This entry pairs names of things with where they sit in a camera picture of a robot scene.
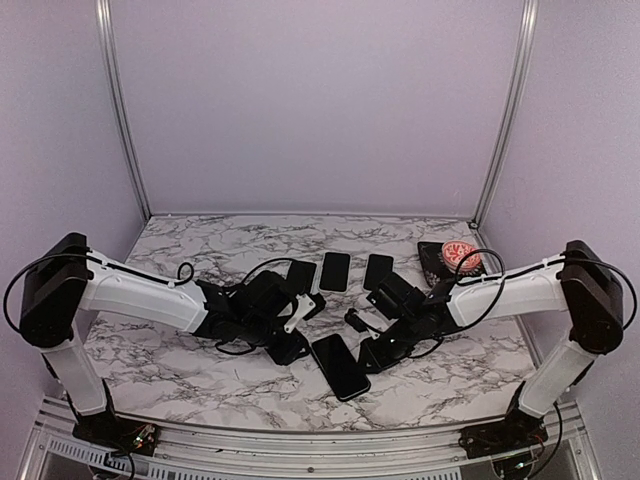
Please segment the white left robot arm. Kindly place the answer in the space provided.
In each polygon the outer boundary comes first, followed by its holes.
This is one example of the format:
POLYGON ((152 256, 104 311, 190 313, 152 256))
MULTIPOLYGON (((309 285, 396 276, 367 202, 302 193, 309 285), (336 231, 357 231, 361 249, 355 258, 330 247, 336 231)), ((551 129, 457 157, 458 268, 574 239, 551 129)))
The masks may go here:
POLYGON ((106 445, 125 438, 126 423, 111 411, 110 394, 77 339, 78 311, 107 312, 159 323, 218 348, 239 340, 264 348, 274 363, 304 356, 308 343, 298 331, 321 301, 267 270, 231 287, 168 278, 119 263, 72 232, 13 279, 23 284, 17 331, 40 350, 86 426, 106 445))

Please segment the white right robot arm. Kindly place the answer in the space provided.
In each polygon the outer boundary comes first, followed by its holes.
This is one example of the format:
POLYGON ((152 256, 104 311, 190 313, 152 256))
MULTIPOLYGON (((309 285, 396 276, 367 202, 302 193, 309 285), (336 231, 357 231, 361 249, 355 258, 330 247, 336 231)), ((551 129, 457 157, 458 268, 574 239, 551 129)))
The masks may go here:
POLYGON ((485 320, 567 312, 568 333, 519 387, 506 418, 496 425, 496 440, 515 448, 598 357, 620 346, 634 320, 624 313, 623 294, 634 291, 619 268, 602 261, 581 240, 519 269, 470 278, 454 273, 429 292, 391 273, 367 299, 392 324, 361 342, 358 362, 366 372, 379 373, 408 358, 418 343, 441 341, 485 320))

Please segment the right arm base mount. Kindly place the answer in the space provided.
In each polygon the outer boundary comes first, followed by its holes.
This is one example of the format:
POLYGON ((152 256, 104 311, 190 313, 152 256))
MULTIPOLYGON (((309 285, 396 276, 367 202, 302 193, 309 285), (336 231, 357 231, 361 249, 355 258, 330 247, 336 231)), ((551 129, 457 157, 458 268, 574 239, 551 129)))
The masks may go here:
POLYGON ((501 420, 461 429, 458 445, 468 459, 475 459, 544 444, 547 440, 542 418, 522 411, 515 395, 501 420))

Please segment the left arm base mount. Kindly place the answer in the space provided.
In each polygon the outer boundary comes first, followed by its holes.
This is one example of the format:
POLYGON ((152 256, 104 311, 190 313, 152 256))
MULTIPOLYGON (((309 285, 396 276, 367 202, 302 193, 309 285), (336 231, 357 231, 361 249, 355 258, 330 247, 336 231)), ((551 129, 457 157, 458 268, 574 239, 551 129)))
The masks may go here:
POLYGON ((148 457, 154 454, 159 427, 117 415, 109 392, 106 393, 106 409, 92 415, 80 414, 70 398, 67 402, 75 417, 72 432, 75 438, 124 453, 148 457))

